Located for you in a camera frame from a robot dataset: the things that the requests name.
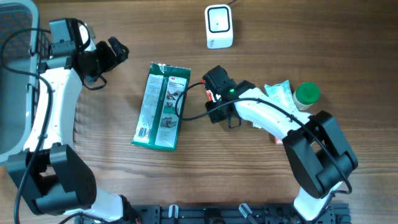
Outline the grey plastic mesh basket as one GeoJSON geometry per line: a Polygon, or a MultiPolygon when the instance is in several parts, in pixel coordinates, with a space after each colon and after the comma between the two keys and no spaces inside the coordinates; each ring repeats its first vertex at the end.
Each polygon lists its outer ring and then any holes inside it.
{"type": "MultiPolygon", "coordinates": [[[[39,28],[39,9],[33,1],[1,1],[1,45],[13,33],[39,28]]],[[[39,61],[48,56],[49,35],[27,31],[5,45],[4,63],[15,70],[35,73],[39,61]]],[[[39,97],[38,80],[1,67],[1,165],[23,150],[32,129],[39,97]]]]}

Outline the white barcode scanner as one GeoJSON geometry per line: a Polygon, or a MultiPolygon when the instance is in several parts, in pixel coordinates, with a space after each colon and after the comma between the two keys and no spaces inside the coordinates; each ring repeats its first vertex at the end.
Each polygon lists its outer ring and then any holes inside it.
{"type": "Polygon", "coordinates": [[[205,9],[206,45],[223,49],[233,44],[232,11],[227,4],[215,4],[205,9]]]}

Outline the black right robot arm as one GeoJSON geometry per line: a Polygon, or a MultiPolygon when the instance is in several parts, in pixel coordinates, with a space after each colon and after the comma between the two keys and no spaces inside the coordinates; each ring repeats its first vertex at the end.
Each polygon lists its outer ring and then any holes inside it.
{"type": "Polygon", "coordinates": [[[349,175],[358,167],[348,140],[335,118],[326,111],[315,115],[295,111],[271,100],[254,84],[234,80],[205,81],[213,95],[206,103],[212,123],[232,116],[258,124],[282,140],[300,191],[293,202],[296,214],[305,222],[315,222],[330,200],[352,192],[349,175]]]}

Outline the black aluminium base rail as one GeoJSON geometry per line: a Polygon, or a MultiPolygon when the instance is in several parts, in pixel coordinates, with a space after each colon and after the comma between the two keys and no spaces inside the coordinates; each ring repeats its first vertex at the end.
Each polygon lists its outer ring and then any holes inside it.
{"type": "Polygon", "coordinates": [[[205,224],[205,223],[260,223],[283,224],[305,223],[304,219],[294,211],[292,203],[268,203],[265,205],[250,205],[252,211],[249,217],[234,206],[181,206],[176,208],[178,217],[169,213],[169,207],[160,205],[135,205],[135,211],[141,218],[141,223],[150,224],[205,224]]]}

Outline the mint green wipes pack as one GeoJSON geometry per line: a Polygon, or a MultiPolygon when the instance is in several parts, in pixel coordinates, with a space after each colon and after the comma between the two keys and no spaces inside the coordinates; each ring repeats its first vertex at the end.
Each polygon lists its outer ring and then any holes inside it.
{"type": "Polygon", "coordinates": [[[295,110],[295,111],[298,110],[297,106],[294,103],[294,100],[292,97],[292,92],[290,89],[290,83],[288,80],[286,80],[282,83],[272,85],[272,86],[264,85],[264,89],[266,91],[266,95],[270,99],[272,99],[272,100],[274,100],[292,110],[295,110]]]}

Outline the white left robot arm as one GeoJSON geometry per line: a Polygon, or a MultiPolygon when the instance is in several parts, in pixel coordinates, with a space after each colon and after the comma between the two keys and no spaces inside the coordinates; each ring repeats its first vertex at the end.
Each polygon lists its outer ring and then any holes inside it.
{"type": "Polygon", "coordinates": [[[73,149],[73,123],[86,79],[101,78],[128,58],[115,37],[85,46],[70,40],[50,46],[39,63],[40,96],[34,125],[24,150],[9,156],[7,171],[36,215],[85,217],[102,223],[140,223],[123,195],[96,185],[92,170],[73,149]]]}

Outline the green 3M gloves pack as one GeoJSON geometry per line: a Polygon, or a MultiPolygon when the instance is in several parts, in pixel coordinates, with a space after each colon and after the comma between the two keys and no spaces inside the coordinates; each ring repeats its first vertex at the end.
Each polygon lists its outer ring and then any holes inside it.
{"type": "Polygon", "coordinates": [[[142,106],[131,144],[149,149],[176,150],[184,97],[191,70],[151,63],[142,106]]]}

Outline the green Axe Brand box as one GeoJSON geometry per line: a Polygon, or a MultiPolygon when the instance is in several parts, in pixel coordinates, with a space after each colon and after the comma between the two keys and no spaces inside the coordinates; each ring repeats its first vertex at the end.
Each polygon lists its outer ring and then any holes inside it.
{"type": "Polygon", "coordinates": [[[262,127],[256,123],[252,123],[252,126],[257,129],[262,129],[262,127]]]}

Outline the green lid jar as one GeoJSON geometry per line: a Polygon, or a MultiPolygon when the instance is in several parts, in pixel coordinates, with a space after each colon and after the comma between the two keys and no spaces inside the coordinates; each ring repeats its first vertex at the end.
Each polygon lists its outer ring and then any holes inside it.
{"type": "Polygon", "coordinates": [[[307,110],[316,103],[321,95],[319,87],[312,82],[302,83],[293,93],[293,101],[298,110],[307,110]]]}

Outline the red Nescafe sachet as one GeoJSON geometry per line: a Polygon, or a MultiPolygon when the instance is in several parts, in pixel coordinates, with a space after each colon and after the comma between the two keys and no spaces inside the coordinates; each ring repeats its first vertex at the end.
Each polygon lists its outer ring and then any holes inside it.
{"type": "Polygon", "coordinates": [[[213,92],[206,86],[204,79],[201,79],[201,81],[203,82],[203,87],[205,89],[206,95],[208,97],[209,101],[215,102],[215,98],[213,96],[213,92]]]}

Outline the orange Kleenex tissue pack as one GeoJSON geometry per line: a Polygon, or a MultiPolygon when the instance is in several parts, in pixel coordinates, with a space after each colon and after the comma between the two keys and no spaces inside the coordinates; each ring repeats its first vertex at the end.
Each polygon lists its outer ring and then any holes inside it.
{"type": "Polygon", "coordinates": [[[274,142],[275,142],[276,145],[282,145],[283,144],[283,142],[280,139],[278,139],[277,137],[274,138],[274,142]]]}

